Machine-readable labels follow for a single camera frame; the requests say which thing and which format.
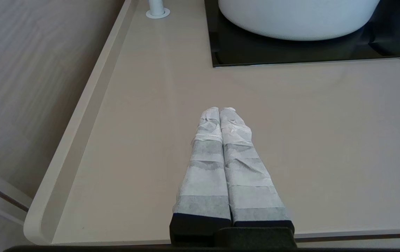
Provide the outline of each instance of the white faucet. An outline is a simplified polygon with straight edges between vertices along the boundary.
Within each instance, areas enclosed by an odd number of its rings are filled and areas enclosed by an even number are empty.
[[[146,16],[150,19],[162,19],[170,14],[168,8],[164,8],[163,0],[148,0],[150,10],[146,12]]]

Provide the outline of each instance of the beige countertop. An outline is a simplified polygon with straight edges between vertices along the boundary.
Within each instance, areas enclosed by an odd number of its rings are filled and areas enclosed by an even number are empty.
[[[214,69],[203,0],[140,1],[52,243],[169,242],[200,114],[237,109],[296,237],[400,233],[400,59]]]

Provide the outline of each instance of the sink basin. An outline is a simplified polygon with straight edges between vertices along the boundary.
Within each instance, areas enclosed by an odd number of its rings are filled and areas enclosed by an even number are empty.
[[[327,40],[369,21],[380,0],[219,0],[223,15],[250,32],[283,40]]]

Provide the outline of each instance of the wood-grain wall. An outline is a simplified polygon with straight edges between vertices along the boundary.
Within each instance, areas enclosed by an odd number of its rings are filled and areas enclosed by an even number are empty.
[[[0,177],[33,197],[123,0],[0,0]]]

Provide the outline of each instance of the wrapped object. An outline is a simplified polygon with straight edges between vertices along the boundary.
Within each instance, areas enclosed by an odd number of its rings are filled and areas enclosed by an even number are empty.
[[[231,226],[217,107],[202,113],[192,146],[190,164],[173,207],[170,238],[178,246],[209,246],[215,231]]]
[[[220,112],[229,204],[234,226],[294,226],[251,141],[251,129],[232,107]]]

